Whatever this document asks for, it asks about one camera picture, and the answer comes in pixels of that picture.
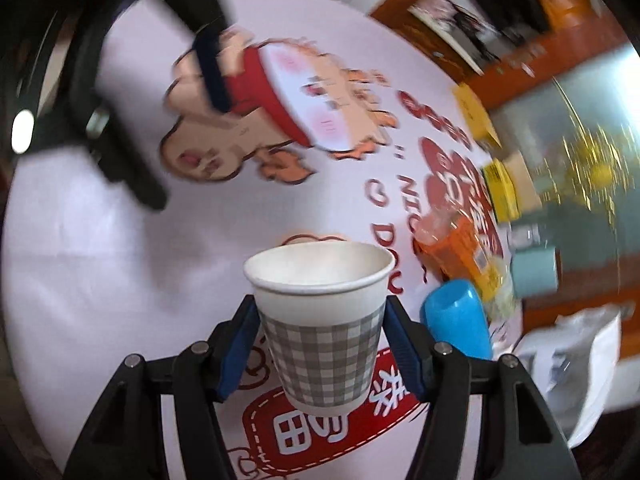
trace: yellow sticky note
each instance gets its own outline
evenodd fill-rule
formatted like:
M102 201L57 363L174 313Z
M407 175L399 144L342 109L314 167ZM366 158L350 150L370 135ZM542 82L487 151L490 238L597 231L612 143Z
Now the yellow sticky note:
M462 83L456 86L453 90L453 95L458 101L458 106L465 117L466 124L474 140L482 148L501 148L500 139L498 139L498 134L495 133L489 114L469 85Z

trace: blue plastic cup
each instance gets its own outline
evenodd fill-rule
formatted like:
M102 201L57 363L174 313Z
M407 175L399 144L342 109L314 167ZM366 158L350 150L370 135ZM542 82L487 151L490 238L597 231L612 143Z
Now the blue plastic cup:
M420 320L436 341L446 341L468 357L494 355L482 303L467 280L452 280L428 295Z

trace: plastic bag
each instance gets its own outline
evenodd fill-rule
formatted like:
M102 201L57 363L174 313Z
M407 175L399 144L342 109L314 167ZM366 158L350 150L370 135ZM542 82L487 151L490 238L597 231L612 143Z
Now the plastic bag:
M522 338L515 354L527 368L573 448L604 410L620 357L620 308L613 304L559 316Z

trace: white paper cup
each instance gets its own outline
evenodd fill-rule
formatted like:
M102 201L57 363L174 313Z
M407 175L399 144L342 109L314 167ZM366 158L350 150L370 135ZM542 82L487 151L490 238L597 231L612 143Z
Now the white paper cup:
M284 392L301 412L346 415L367 398L394 263L375 245L325 241L244 264Z

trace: yellow box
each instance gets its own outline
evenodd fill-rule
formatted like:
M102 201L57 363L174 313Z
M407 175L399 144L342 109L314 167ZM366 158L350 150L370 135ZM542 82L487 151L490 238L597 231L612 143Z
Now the yellow box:
M520 218L518 201L513 182L504 165L497 159L482 168L494 213L498 222L511 222Z
M502 160L502 164L511 179L513 189L516 191L520 214L542 209L542 200L538 196L522 153L511 153L511 155Z

